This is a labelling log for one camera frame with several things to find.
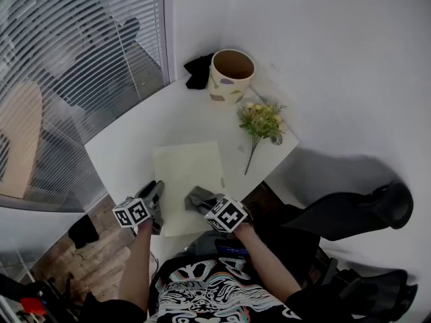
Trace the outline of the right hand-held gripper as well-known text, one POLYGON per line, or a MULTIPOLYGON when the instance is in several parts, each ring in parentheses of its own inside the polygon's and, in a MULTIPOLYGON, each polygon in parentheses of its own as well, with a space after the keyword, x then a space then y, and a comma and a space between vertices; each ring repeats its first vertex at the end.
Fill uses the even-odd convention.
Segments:
POLYGON ((195 210, 204 216, 210 226, 221 233, 232 233, 248 219, 246 207, 229 196, 199 201, 195 210))

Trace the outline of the grey cloth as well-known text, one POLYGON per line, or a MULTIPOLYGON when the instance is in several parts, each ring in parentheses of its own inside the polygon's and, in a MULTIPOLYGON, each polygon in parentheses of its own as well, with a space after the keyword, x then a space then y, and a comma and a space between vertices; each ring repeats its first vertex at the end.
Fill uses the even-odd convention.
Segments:
POLYGON ((224 197, 224 194, 220 194, 220 193, 214 194, 213 192, 208 191, 204 188, 201 188, 200 186, 196 186, 185 197, 185 210, 196 212, 195 207, 198 206, 199 201, 212 199, 212 198, 222 199, 223 197, 224 197))

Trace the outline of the pale yellow placemat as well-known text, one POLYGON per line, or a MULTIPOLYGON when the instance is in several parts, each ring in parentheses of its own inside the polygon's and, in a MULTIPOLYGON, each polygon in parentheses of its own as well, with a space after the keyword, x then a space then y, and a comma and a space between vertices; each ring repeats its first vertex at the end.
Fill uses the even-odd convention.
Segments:
POLYGON ((157 181, 163 181, 160 210, 162 235, 176 237, 211 230, 197 212, 185 208, 185 197, 196 186, 225 193, 222 162, 216 141, 160 147, 154 151, 157 181))

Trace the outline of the person's left forearm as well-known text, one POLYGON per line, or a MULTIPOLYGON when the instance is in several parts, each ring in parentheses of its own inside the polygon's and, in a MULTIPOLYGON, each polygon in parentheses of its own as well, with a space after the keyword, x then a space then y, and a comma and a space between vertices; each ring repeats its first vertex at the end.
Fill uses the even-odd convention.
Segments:
POLYGON ((148 309, 150 290, 150 242, 152 220, 148 219, 138 227, 137 235, 131 246, 129 259, 126 262, 121 278, 118 298, 129 301, 144 312, 148 309))

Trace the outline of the person's right forearm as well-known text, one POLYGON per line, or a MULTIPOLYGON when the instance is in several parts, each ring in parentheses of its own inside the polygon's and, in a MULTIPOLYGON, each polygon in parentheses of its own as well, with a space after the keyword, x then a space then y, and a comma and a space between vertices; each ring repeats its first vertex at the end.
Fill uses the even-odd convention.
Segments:
POLYGON ((291 295, 301 290, 295 278, 261 241, 249 223, 241 223, 234 230, 234 234, 246 248, 255 270, 268 292, 285 302, 291 295))

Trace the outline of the person's grey trousers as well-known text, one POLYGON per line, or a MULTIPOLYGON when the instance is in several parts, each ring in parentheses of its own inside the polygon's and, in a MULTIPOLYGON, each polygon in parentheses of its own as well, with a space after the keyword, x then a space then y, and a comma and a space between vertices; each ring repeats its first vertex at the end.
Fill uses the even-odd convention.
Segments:
POLYGON ((185 256, 205 256, 225 254, 223 247, 231 246, 236 238, 233 234, 223 234, 218 231, 207 231, 192 242, 184 251, 185 256))

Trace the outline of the blue waist device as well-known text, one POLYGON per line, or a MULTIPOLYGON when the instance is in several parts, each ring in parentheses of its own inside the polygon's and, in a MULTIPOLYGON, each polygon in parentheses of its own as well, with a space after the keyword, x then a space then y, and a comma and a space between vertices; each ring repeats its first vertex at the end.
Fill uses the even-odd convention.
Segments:
POLYGON ((220 254, 228 254, 231 256, 247 256, 248 255, 248 252, 244 248, 217 245, 216 249, 220 254))

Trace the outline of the white square table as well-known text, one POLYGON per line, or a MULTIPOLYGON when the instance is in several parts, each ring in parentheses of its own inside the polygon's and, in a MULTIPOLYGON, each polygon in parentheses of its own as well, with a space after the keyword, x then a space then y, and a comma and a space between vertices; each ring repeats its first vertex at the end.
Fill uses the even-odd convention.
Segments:
MULTIPOLYGON (((161 89, 136 105, 86 143, 86 151, 115 203, 133 196, 156 180, 154 151, 160 147, 216 141, 225 193, 241 201, 298 145, 285 131, 280 145, 261 141, 247 175, 251 138, 239 127, 237 107, 213 101, 205 90, 190 90, 184 79, 161 89)), ((202 233, 151 241, 152 253, 165 261, 181 252, 202 233)))

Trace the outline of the person's black printed t-shirt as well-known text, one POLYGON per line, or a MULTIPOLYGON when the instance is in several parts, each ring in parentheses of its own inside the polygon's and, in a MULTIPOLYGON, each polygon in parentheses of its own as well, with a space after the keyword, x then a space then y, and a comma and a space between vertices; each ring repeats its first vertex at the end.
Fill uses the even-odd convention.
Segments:
POLYGON ((180 257, 160 268, 148 309, 120 299, 87 299, 79 323, 347 323, 340 303, 321 290, 286 301, 262 284, 245 259, 180 257))

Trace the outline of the cream patterned paper bucket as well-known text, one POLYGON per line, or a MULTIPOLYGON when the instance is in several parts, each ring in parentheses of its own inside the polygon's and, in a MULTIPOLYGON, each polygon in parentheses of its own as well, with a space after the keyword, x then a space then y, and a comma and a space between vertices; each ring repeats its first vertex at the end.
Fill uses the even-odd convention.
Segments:
POLYGON ((254 74, 255 64, 244 52, 235 49, 217 51, 209 67, 207 88, 210 98, 235 105, 241 101, 254 74))

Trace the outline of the black crumpled fabric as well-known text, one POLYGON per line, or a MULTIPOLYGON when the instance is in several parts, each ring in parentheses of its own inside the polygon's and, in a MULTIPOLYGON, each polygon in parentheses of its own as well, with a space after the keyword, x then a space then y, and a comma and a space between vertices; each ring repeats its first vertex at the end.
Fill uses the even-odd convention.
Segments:
POLYGON ((188 63, 185 63, 183 67, 190 74, 186 87, 188 89, 202 90, 207 87, 209 80, 209 72, 211 61, 214 53, 196 58, 188 63))

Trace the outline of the black mesh office chair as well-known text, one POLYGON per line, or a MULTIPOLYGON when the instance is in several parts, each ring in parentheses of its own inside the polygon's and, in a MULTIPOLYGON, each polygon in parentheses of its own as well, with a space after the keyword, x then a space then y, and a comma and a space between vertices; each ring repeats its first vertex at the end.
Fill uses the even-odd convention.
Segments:
POLYGON ((363 277, 352 269, 338 270, 338 261, 316 261, 319 285, 329 285, 360 323, 394 323, 411 307, 418 285, 407 283, 405 270, 363 277))
POLYGON ((412 215, 413 197, 406 185, 392 181, 370 194, 334 192, 305 209, 271 201, 252 201, 248 208, 259 237, 303 284, 321 239, 401 229, 412 215))

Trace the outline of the tan wooden table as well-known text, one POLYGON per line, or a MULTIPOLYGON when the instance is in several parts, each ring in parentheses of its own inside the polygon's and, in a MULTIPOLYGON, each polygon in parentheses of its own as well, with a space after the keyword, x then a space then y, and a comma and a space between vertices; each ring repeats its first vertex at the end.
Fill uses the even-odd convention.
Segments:
POLYGON ((0 101, 0 134, 9 141, 0 194, 21 199, 32 175, 42 124, 42 92, 37 83, 20 83, 0 101))

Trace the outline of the red plastic object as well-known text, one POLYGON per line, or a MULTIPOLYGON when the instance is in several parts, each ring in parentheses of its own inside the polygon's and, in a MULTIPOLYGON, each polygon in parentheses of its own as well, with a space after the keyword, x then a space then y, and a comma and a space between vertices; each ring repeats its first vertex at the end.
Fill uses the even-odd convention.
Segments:
POLYGON ((19 300, 19 303, 28 314, 47 315, 44 304, 38 297, 23 297, 19 300))

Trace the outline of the black wheeled stand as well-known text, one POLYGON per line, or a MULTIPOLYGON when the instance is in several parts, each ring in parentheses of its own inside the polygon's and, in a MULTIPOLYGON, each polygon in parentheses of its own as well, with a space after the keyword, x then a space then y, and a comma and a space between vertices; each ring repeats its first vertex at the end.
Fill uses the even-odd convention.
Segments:
POLYGON ((47 312, 47 315, 41 316, 44 323, 78 323, 81 306, 61 295, 51 282, 36 281, 24 285, 0 274, 0 295, 17 303, 23 297, 38 297, 47 312))

